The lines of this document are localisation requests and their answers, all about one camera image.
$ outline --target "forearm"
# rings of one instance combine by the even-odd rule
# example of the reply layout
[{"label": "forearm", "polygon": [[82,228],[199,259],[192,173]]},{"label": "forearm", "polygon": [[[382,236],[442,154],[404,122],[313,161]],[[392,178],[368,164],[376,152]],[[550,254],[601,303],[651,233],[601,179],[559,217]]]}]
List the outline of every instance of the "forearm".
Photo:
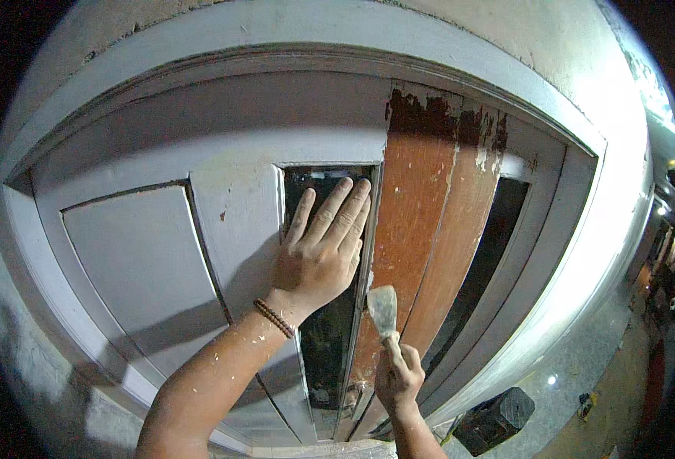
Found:
[{"label": "forearm", "polygon": [[447,459],[442,446],[434,439],[419,413],[416,402],[411,407],[392,413],[391,425],[399,459]]},{"label": "forearm", "polygon": [[[301,323],[283,295],[271,292],[265,300],[293,326]],[[213,430],[285,341],[255,308],[245,313],[162,385],[142,427],[139,457],[207,457]],[[167,451],[168,446],[177,451]]]}]

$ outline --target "fingernail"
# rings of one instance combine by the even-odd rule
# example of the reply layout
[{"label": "fingernail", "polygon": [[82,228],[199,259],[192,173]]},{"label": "fingernail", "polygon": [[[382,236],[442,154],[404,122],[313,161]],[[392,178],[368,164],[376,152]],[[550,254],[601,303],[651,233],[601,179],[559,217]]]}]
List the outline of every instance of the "fingernail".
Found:
[{"label": "fingernail", "polygon": [[360,179],[358,186],[362,192],[368,192],[370,190],[370,182],[367,179]]}]

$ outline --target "paint chip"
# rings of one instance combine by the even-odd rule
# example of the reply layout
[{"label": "paint chip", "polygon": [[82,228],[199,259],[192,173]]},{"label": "paint chip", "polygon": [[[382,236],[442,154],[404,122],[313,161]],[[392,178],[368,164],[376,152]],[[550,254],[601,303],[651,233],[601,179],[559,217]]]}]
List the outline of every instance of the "paint chip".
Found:
[{"label": "paint chip", "polygon": [[488,160],[488,149],[478,148],[478,156],[475,158],[475,167],[485,172],[485,162]]}]

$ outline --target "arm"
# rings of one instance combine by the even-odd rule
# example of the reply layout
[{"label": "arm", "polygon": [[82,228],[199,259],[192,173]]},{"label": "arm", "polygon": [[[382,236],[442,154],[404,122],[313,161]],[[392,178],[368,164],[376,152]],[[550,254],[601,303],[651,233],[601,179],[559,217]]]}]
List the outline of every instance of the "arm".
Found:
[{"label": "arm", "polygon": [[447,459],[419,413],[416,398],[424,382],[419,353],[398,344],[398,333],[385,341],[376,373],[376,395],[389,414],[401,459]]},{"label": "arm", "polygon": [[[315,202],[308,189],[277,258],[264,298],[293,327],[350,284],[370,209],[370,183],[342,179],[305,231]],[[286,336],[256,308],[179,368],[161,387],[141,428],[136,456],[208,457],[208,439]]]}]

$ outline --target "hand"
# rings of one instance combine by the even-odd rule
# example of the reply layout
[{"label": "hand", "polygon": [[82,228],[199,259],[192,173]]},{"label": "hand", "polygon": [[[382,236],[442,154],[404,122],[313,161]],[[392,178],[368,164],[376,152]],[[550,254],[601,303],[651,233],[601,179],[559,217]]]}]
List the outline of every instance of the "hand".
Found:
[{"label": "hand", "polygon": [[360,262],[360,235],[370,211],[369,191],[368,180],[361,180],[355,188],[350,178],[340,180],[307,232],[315,190],[309,188],[302,195],[279,249],[273,283],[300,313],[298,319],[307,318],[350,285]]},{"label": "hand", "polygon": [[424,376],[419,352],[398,344],[398,332],[384,340],[376,370],[376,396],[392,419],[418,416],[416,399]]}]

